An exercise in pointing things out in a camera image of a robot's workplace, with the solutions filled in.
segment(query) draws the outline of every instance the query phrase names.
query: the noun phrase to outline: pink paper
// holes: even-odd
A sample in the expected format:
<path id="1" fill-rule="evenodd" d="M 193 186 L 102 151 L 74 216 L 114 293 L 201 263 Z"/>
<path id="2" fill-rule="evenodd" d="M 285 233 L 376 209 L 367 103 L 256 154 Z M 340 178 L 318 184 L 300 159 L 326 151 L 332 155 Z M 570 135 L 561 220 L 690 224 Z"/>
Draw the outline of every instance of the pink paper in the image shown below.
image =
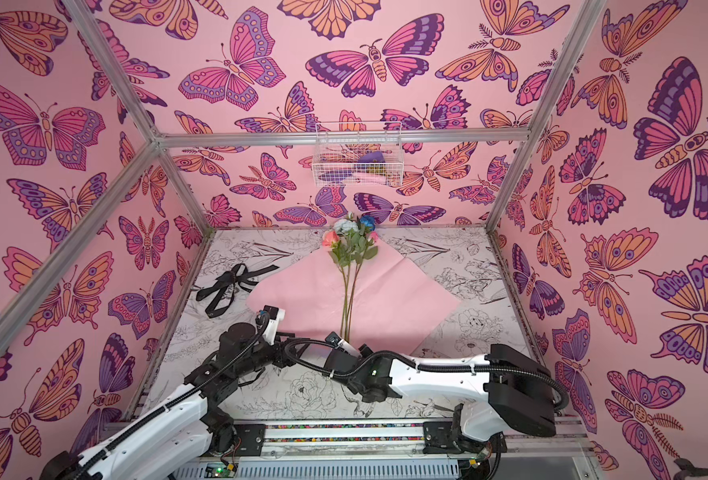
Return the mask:
<path id="1" fill-rule="evenodd" d="M 351 344 L 373 350 L 411 353 L 460 303 L 453 294 L 383 241 L 378 255 L 363 263 L 356 284 Z M 282 332 L 323 340 L 340 332 L 343 277 L 320 248 L 266 277 L 247 298 L 247 306 L 286 310 Z"/>

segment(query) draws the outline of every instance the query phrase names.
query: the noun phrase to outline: butterfly print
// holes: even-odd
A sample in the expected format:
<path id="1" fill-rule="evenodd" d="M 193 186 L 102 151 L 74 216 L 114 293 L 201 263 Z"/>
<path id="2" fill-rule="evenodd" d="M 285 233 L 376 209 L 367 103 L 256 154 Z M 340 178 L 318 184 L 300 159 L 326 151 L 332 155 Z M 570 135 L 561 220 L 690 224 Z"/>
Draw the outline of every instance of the butterfly print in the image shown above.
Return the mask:
<path id="1" fill-rule="evenodd" d="M 33 74 L 50 74 L 55 63 L 47 54 L 54 52 L 66 36 L 66 23 L 51 14 L 0 13 L 0 40 L 13 58 Z"/>
<path id="2" fill-rule="evenodd" d="M 98 28 L 100 33 L 102 33 L 103 38 L 106 39 L 111 51 L 114 53 L 116 60 L 122 65 L 122 70 L 125 75 L 129 78 L 129 82 L 132 85 L 132 90 L 138 96 L 138 99 L 144 104 L 159 105 L 160 107 L 166 107 L 167 102 L 157 97 L 155 94 L 146 90 L 145 88 L 140 88 L 138 85 L 143 85 L 145 82 L 138 77 L 144 78 L 167 78 L 169 73 L 165 72 L 159 67 L 155 67 L 143 60 L 138 60 L 137 58 L 130 58 L 129 52 L 124 45 L 118 40 L 111 25 L 105 23 L 102 20 L 97 20 Z M 92 100 L 99 101 L 106 94 L 107 91 L 111 91 L 111 96 L 116 96 L 116 91 L 114 90 L 111 81 L 106 76 L 106 72 L 103 71 L 103 67 L 98 62 L 98 59 L 92 53 L 90 46 L 84 41 L 82 34 L 79 33 L 79 39 L 82 41 L 85 52 L 87 56 L 90 57 L 90 62 L 92 67 L 95 68 L 95 73 L 92 76 Z M 119 123 L 123 124 L 125 118 L 127 117 L 127 107 L 125 107 L 121 98 L 116 99 L 116 112 L 118 114 Z"/>
<path id="3" fill-rule="evenodd" d="M 151 328 L 151 319 L 160 323 L 167 318 L 167 300 L 172 296 L 175 286 L 175 270 L 170 270 L 152 285 L 149 292 L 141 289 L 146 296 L 139 293 L 123 293 L 109 302 L 109 315 L 118 318 L 122 325 L 131 325 L 138 340 Z"/>
<path id="4" fill-rule="evenodd" d="M 570 267 L 568 255 L 564 253 L 564 249 L 554 235 L 554 231 L 559 232 L 562 241 L 565 241 L 564 235 L 557 230 L 553 222 L 559 207 L 559 198 L 557 198 L 557 205 L 554 206 L 554 215 L 551 216 L 551 219 L 548 217 L 551 210 L 551 200 L 554 198 L 554 181 L 554 166 L 551 166 L 546 170 L 541 187 L 533 193 L 530 199 L 530 211 L 536 219 L 541 221 L 540 224 L 536 224 L 530 229 L 530 235 L 542 233 L 536 250 L 538 263 L 543 266 L 551 265 L 560 275 L 570 278 L 573 269 Z"/>
<path id="5" fill-rule="evenodd" d="M 111 405 L 116 405 L 122 399 L 122 396 L 117 392 L 132 385 L 135 357 L 128 356 L 128 354 L 129 350 L 122 337 L 118 333 L 112 333 L 106 340 L 106 345 L 100 356 L 99 388 L 101 394 L 96 396 L 95 392 L 92 393 L 92 404 L 87 411 L 89 412 L 93 405 L 97 408 L 87 418 L 82 429 L 76 435 L 71 446 L 72 455 L 78 456 L 89 447 L 97 445 L 100 442 L 103 428 L 109 423 L 118 422 L 121 418 L 122 411 L 111 407 Z"/>
<path id="6" fill-rule="evenodd" d="M 548 283 L 536 280 L 538 274 L 530 267 L 522 248 L 517 244 L 511 247 L 511 263 L 516 270 L 513 273 L 513 281 L 517 283 L 519 294 L 530 296 L 531 312 L 543 320 L 546 315 L 557 315 L 564 310 L 562 296 Z"/>
<path id="7" fill-rule="evenodd" d="M 584 420 L 584 426 L 591 433 L 597 433 L 597 409 L 591 398 L 591 391 L 584 379 L 584 367 L 581 365 L 589 350 L 591 325 L 588 313 L 578 309 L 575 316 L 568 318 L 563 329 L 551 330 L 554 349 L 562 356 L 554 364 L 554 378 L 570 392 L 570 402 L 578 415 Z"/>
<path id="8" fill-rule="evenodd" d="M 700 120 L 702 103 L 703 90 L 698 71 L 689 59 L 679 57 L 666 69 L 647 104 L 647 110 L 665 122 L 644 117 L 634 125 L 634 136 L 637 137 L 634 158 L 643 160 L 662 154 L 655 168 L 673 165 L 648 191 L 650 197 L 664 202 L 664 212 L 672 218 L 684 215 L 690 204 L 694 164 L 693 215 L 708 220 L 708 150 L 702 148 L 708 141 L 708 131 L 693 135 Z M 688 139 L 682 141 L 680 135 Z M 690 152 L 695 150 L 698 151 L 691 162 Z"/>
<path id="9" fill-rule="evenodd" d="M 205 219 L 214 228 L 223 228 L 242 218 L 239 210 L 229 206 L 229 199 L 224 194 L 210 200 L 210 209 L 205 207 Z"/>
<path id="10" fill-rule="evenodd" d="M 106 191 L 107 177 L 105 173 L 94 175 L 79 190 L 76 198 L 63 190 L 66 198 L 54 191 L 32 181 L 10 178 L 7 184 L 18 196 L 22 205 L 28 210 L 28 215 L 42 220 L 43 230 L 50 239 L 50 252 L 63 242 L 73 227 L 90 211 Z"/>
<path id="11" fill-rule="evenodd" d="M 252 195 L 255 198 L 263 199 L 271 197 L 272 200 L 282 201 L 287 193 L 287 190 L 295 190 L 295 184 L 291 180 L 287 180 L 290 174 L 284 168 L 280 168 L 276 164 L 276 160 L 269 154 L 261 155 L 261 170 L 249 165 L 248 168 L 255 174 L 254 177 L 245 177 L 239 175 L 247 182 L 260 182 L 257 184 L 242 184 L 231 187 L 230 190 L 239 195 Z"/>
<path id="12" fill-rule="evenodd" d="M 159 344 L 159 339 L 146 339 L 146 346 L 144 346 L 143 349 L 148 354 L 148 358 L 146 358 L 147 362 L 151 361 L 151 357 L 154 355 L 154 352 L 156 351 L 156 346 L 158 344 Z"/>
<path id="13" fill-rule="evenodd" d="M 188 262 L 180 252 L 175 253 L 175 264 L 178 271 L 178 278 L 180 279 L 180 285 L 183 286 L 183 281 L 189 276 L 191 271 L 191 262 Z"/>
<path id="14" fill-rule="evenodd" d="M 438 206 L 418 205 L 407 206 L 407 208 L 405 208 L 406 204 L 394 206 L 387 199 L 373 194 L 354 194 L 354 203 L 360 211 L 372 216 L 378 225 L 386 220 L 389 222 L 396 220 L 397 225 L 400 226 L 418 226 L 421 222 L 434 221 L 447 212 Z"/>
<path id="15" fill-rule="evenodd" d="M 602 43 L 616 58 L 603 58 L 599 68 L 607 75 L 589 80 L 575 95 L 570 107 L 575 107 L 581 99 L 594 110 L 599 107 L 599 118 L 613 127 L 626 128 L 628 110 L 626 96 L 620 80 L 629 83 L 626 68 L 636 62 L 642 52 L 635 51 L 658 32 L 664 29 L 685 8 L 687 0 L 661 0 L 651 3 L 634 19 L 632 14 L 621 18 L 617 24 L 610 23 L 610 9 L 605 10 L 602 19 Z"/>
<path id="16" fill-rule="evenodd" d="M 563 184 L 578 182 L 570 189 L 570 194 L 578 194 L 568 207 L 568 219 L 573 224 L 585 224 L 590 218 L 601 225 L 610 214 L 618 212 L 626 201 L 626 196 L 617 188 L 592 183 L 607 177 L 593 176 L 604 164 L 602 162 L 597 165 L 597 162 L 607 135 L 608 131 L 604 128 L 594 129 L 590 137 L 579 139 L 575 153 L 570 154 L 559 169 L 559 179 Z"/>
<path id="17" fill-rule="evenodd" d="M 383 49 L 371 45 L 362 45 L 368 53 L 352 50 L 326 52 L 306 62 L 306 70 L 312 77 L 331 87 L 338 87 L 344 80 L 341 92 L 344 97 L 353 98 L 364 94 L 375 95 L 375 78 L 385 82 L 391 72 L 397 84 L 405 87 L 416 75 L 423 75 L 428 70 L 428 62 L 423 58 L 410 55 L 428 56 L 434 53 L 437 42 L 445 29 L 445 18 L 437 13 L 416 18 L 399 28 L 383 44 Z"/>
<path id="18" fill-rule="evenodd" d="M 618 468 L 618 460 L 616 460 L 614 456 L 611 456 L 610 453 L 604 449 L 604 447 L 596 443 L 594 440 L 589 443 L 591 444 L 591 448 L 594 450 L 594 455 L 597 456 L 597 460 L 599 460 L 600 468 L 604 471 L 615 470 Z"/>
<path id="19" fill-rule="evenodd" d="M 188 99 L 203 98 L 211 104 L 225 99 L 242 110 L 249 110 L 258 101 L 258 92 L 251 85 L 257 82 L 263 87 L 274 87 L 285 78 L 284 72 L 269 57 L 273 47 L 269 16 L 250 7 L 234 22 L 229 43 L 231 59 L 224 52 L 223 67 L 191 72 L 180 82 L 178 90 Z"/>
<path id="20" fill-rule="evenodd" d="M 666 302 L 687 312 L 662 312 L 661 315 L 677 321 L 675 328 L 660 336 L 663 348 L 653 358 L 672 355 L 696 365 L 704 359 L 708 373 L 708 256 L 693 260 L 687 266 L 688 277 L 682 270 L 653 274 L 640 270 L 653 281 L 653 293 Z"/>
<path id="21" fill-rule="evenodd" d="M 422 172 L 405 172 L 402 178 L 402 186 L 397 188 L 397 193 L 400 195 L 410 196 L 421 191 L 424 178 L 431 185 L 431 188 L 440 191 L 439 179 L 437 177 L 448 178 L 449 180 L 457 180 L 464 178 L 471 171 L 471 165 L 466 165 L 471 159 L 471 155 L 477 148 L 477 142 L 464 142 L 458 144 L 442 157 L 434 168 L 431 168 L 432 156 L 428 161 L 428 165 L 421 168 Z"/>
<path id="22" fill-rule="evenodd" d="M 46 111 L 37 115 L 0 85 L 0 131 L 15 165 L 41 165 L 54 147 L 63 167 L 86 170 L 87 147 L 98 143 L 105 128 L 103 117 L 88 108 L 64 108 L 52 118 Z"/>
<path id="23" fill-rule="evenodd" d="M 477 177 L 480 185 L 456 188 L 450 192 L 450 198 L 460 198 L 461 202 L 470 200 L 473 204 L 489 205 L 495 201 L 495 194 L 501 189 L 503 178 L 508 172 L 506 155 L 494 157 L 487 166 L 487 179 Z"/>
<path id="24" fill-rule="evenodd" d="M 311 31 L 332 40 L 345 37 L 352 22 L 372 20 L 381 0 L 282 0 L 276 8 L 289 17 L 310 18 Z"/>
<path id="25" fill-rule="evenodd" d="M 309 201 L 308 206 L 284 208 L 276 212 L 274 218 L 291 224 L 327 225 L 327 216 L 340 218 L 349 212 L 343 206 L 343 200 L 345 199 L 346 194 L 343 193 L 343 187 L 322 187 L 316 194 L 314 203 Z"/>
<path id="26" fill-rule="evenodd" d="M 538 148 L 535 153 L 541 152 L 541 164 L 548 163 L 551 160 L 551 155 L 564 148 L 570 141 L 570 134 L 564 130 L 557 130 L 559 125 L 551 125 L 549 119 L 548 125 L 541 132 L 541 138 L 538 139 Z"/>
<path id="27" fill-rule="evenodd" d="M 535 332 L 535 342 L 538 344 L 538 351 L 541 352 L 541 356 L 546 355 L 546 351 L 548 350 L 548 337 L 546 333 L 541 335 Z"/>
<path id="28" fill-rule="evenodd" d="M 550 27 L 568 12 L 570 5 L 563 5 L 549 15 L 541 14 L 532 2 L 519 5 L 519 0 L 498 2 L 497 0 L 481 0 L 482 10 L 487 21 L 496 34 L 503 37 L 493 38 L 493 32 L 484 24 L 479 24 L 479 31 L 486 40 L 474 42 L 470 49 L 484 48 L 479 52 L 470 53 L 454 60 L 436 72 L 438 78 L 468 82 L 481 75 L 482 80 L 508 80 L 508 91 L 517 88 L 519 73 L 516 65 L 502 52 L 512 52 L 521 48 L 521 44 L 509 36 L 518 36 L 540 32 Z"/>
<path id="29" fill-rule="evenodd" d="M 328 128 L 319 124 L 319 120 L 313 114 L 313 110 L 314 104 L 311 102 L 311 97 L 306 92 L 303 82 L 298 82 L 292 85 L 290 93 L 287 94 L 284 116 L 279 113 L 279 107 L 277 107 L 277 114 L 269 112 L 269 115 L 274 115 L 276 118 L 243 118 L 242 120 L 236 120 L 234 124 L 253 134 L 264 132 L 329 131 Z M 287 150 L 292 148 L 292 145 L 281 145 L 279 148 L 282 150 L 282 155 L 287 158 Z"/>
<path id="30" fill-rule="evenodd" d="M 524 230 L 524 209 L 522 208 L 524 197 L 522 196 L 522 192 L 527 188 L 532 177 L 533 167 L 532 165 L 528 165 L 527 169 L 522 172 L 517 186 L 513 188 L 511 199 L 506 204 L 506 216 L 508 216 L 509 220 L 513 221 L 514 225 L 519 226 L 520 231 Z"/>
<path id="31" fill-rule="evenodd" d="M 215 0 L 196 0 L 199 5 L 211 13 L 229 19 Z M 135 24 L 146 24 L 159 27 L 168 20 L 165 27 L 167 35 L 178 40 L 191 40 L 196 35 L 199 22 L 190 0 L 162 0 L 161 2 L 144 2 L 143 0 L 113 0 L 109 5 L 109 13 L 114 18 Z"/>
<path id="32" fill-rule="evenodd" d="M 180 231 L 180 241 L 183 242 L 183 246 L 186 248 L 191 248 L 191 245 L 202 243 L 202 232 L 192 221 L 187 219 L 185 216 L 175 217 L 175 226 Z"/>
<path id="33" fill-rule="evenodd" d="M 23 388 L 23 400 L 12 413 L 0 418 L 7 418 L 10 426 L 0 428 L 0 478 L 10 462 L 14 437 L 23 450 L 31 456 L 42 455 L 42 437 L 34 420 L 56 422 L 74 411 L 82 395 L 82 384 L 76 383 L 79 368 L 84 357 L 84 340 L 77 339 L 70 344 L 52 365 L 42 380 L 42 385 L 31 399 L 28 412 L 23 411 L 26 404 L 26 388 L 33 377 L 41 371 L 37 369 L 26 387 Z"/>
<path id="34" fill-rule="evenodd" d="M 428 115 L 428 104 L 426 104 L 426 115 L 421 115 L 415 107 L 412 109 L 417 117 L 402 110 L 387 108 L 383 110 L 381 121 L 388 122 L 387 130 L 397 130 L 401 125 L 404 130 L 427 130 L 429 128 L 466 128 L 466 109 L 471 106 L 465 98 L 461 96 L 463 91 L 450 85 L 445 88 L 434 102 L 431 115 Z M 403 144 L 402 148 L 409 154 L 414 154 L 423 148 L 422 143 Z"/>
<path id="35" fill-rule="evenodd" d="M 492 108 L 485 108 L 482 113 L 479 114 L 479 119 L 482 121 L 485 128 L 524 128 L 530 124 L 530 120 L 533 117 L 532 110 L 528 110 L 520 116 L 517 116 L 513 111 L 506 113 L 511 114 L 513 120 Z M 488 145 L 495 145 L 496 143 L 497 140 L 487 142 Z"/>
<path id="36" fill-rule="evenodd" d="M 154 268 L 157 268 L 162 259 L 165 236 L 169 232 L 169 221 L 163 221 L 154 230 L 155 223 L 156 221 L 151 217 L 151 223 L 147 229 L 141 216 L 138 217 L 138 226 L 135 226 L 124 216 L 120 215 L 118 218 L 119 228 L 127 237 L 127 253 L 135 255 L 135 266 L 138 267 L 138 270 L 143 270 L 143 267 L 148 264 L 153 264 Z"/>
<path id="37" fill-rule="evenodd" d="M 36 257 L 14 246 L 7 248 L 7 255 L 2 261 L 7 267 L 4 275 L 10 281 L 10 288 L 15 292 L 20 292 L 42 265 Z M 74 323 L 89 322 L 93 329 L 98 328 L 92 317 L 100 306 L 99 295 L 106 289 L 112 264 L 111 252 L 105 252 L 85 266 L 79 276 L 76 276 L 79 266 L 75 265 L 71 279 L 57 283 L 28 321 L 33 332 L 23 341 L 23 345 L 30 345 L 35 334 L 59 325 L 66 316 L 69 316 Z"/>
<path id="38" fill-rule="evenodd" d="M 601 235 L 595 236 L 590 242 L 583 234 L 580 238 L 586 243 L 584 251 L 589 271 L 583 274 L 580 286 L 573 290 L 573 294 L 583 293 L 590 306 L 597 306 L 599 314 L 613 333 L 620 335 L 625 342 L 637 343 L 637 331 L 631 313 L 613 283 L 618 286 L 618 276 L 630 276 L 617 272 L 645 256 L 658 240 L 658 234 L 649 228 L 633 228 L 612 235 L 609 240 Z"/>
<path id="39" fill-rule="evenodd" d="M 618 401 L 607 398 L 604 405 L 616 422 L 624 424 L 622 427 L 624 438 L 644 457 L 650 473 L 657 480 L 671 480 L 669 469 L 656 445 L 656 440 L 672 457 L 678 458 L 679 455 L 659 427 L 676 430 L 684 430 L 684 428 L 671 415 L 665 413 L 650 415 L 647 413 L 647 408 L 659 409 L 673 405 L 685 394 L 685 386 L 670 376 L 650 379 L 637 370 L 629 370 L 626 379 L 620 372 L 608 372 L 608 380 L 618 389 L 612 391 L 613 397 Z M 645 424 L 653 429 L 655 438 L 647 432 Z"/>

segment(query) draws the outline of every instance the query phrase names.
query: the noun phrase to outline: white wire basket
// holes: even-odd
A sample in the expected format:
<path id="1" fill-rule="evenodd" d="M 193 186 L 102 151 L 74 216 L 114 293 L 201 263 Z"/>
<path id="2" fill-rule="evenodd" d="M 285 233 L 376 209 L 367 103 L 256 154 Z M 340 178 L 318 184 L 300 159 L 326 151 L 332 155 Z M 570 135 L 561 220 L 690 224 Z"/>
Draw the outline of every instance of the white wire basket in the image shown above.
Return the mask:
<path id="1" fill-rule="evenodd" d="M 317 187 L 387 185 L 401 187 L 405 152 L 401 124 L 361 121 L 359 130 L 341 129 L 346 122 L 317 123 L 311 172 Z"/>

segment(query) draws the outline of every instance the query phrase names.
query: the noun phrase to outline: floral line drawing mat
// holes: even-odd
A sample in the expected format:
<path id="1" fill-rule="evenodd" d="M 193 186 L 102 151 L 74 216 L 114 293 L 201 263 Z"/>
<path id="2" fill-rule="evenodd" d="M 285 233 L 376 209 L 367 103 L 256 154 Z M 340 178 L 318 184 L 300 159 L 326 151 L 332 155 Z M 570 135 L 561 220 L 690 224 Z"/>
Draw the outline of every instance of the floral line drawing mat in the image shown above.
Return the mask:
<path id="1" fill-rule="evenodd" d="M 250 270 L 271 264 L 280 269 L 290 266 L 318 249 L 323 233 L 219 231 L 195 285 L 212 285 L 215 277 L 239 262 Z M 462 357 L 487 353 L 492 343 L 505 343 L 529 355 L 483 228 L 384 228 L 378 229 L 378 235 L 461 301 L 414 352 L 401 353 Z M 245 304 L 247 295 L 238 292 L 231 308 L 214 319 L 205 315 L 209 299 L 196 302 L 194 296 L 189 297 L 146 408 L 169 395 L 185 375 L 216 350 L 220 334 L 230 325 L 253 322 L 255 312 Z M 317 358 L 312 354 L 306 352 L 303 358 L 324 363 L 326 352 Z M 455 398 L 426 396 L 368 404 L 339 383 L 302 366 L 283 370 L 269 366 L 257 382 L 239 389 L 221 407 L 238 419 L 406 418 L 451 417 L 457 403 Z"/>

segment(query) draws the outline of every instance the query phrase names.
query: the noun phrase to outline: black strap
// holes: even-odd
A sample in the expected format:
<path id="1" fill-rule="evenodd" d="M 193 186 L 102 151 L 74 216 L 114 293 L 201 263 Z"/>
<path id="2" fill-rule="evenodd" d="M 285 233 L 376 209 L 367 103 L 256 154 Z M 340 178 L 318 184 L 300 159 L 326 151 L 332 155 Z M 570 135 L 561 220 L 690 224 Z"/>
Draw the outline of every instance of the black strap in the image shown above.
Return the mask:
<path id="1" fill-rule="evenodd" d="M 198 291 L 196 293 L 196 300 L 198 302 L 201 302 L 202 300 L 205 300 L 205 298 L 207 298 L 208 296 L 212 295 L 214 292 L 217 292 L 215 293 L 215 298 L 213 298 L 213 301 L 211 301 L 209 305 L 207 305 L 207 308 L 205 308 L 205 313 L 207 313 L 207 317 L 209 318 L 221 316 L 223 313 L 225 313 L 226 310 L 229 309 L 231 304 L 234 302 L 234 297 L 236 296 L 236 292 L 239 290 L 240 286 L 244 290 L 252 292 L 253 289 L 248 288 L 247 286 L 245 286 L 245 284 L 255 286 L 258 284 L 258 282 L 255 280 L 249 280 L 250 278 L 253 278 L 253 276 L 267 274 L 268 272 L 272 272 L 278 268 L 279 267 L 276 265 L 269 265 L 260 270 L 250 272 L 249 270 L 247 270 L 247 266 L 245 264 L 236 264 L 231 270 L 225 272 L 217 279 L 215 279 L 215 284 L 213 286 L 203 288 Z M 217 308 L 218 303 L 223 300 L 225 292 L 229 289 L 229 287 L 231 288 L 231 300 L 229 300 L 229 304 L 224 307 Z"/>

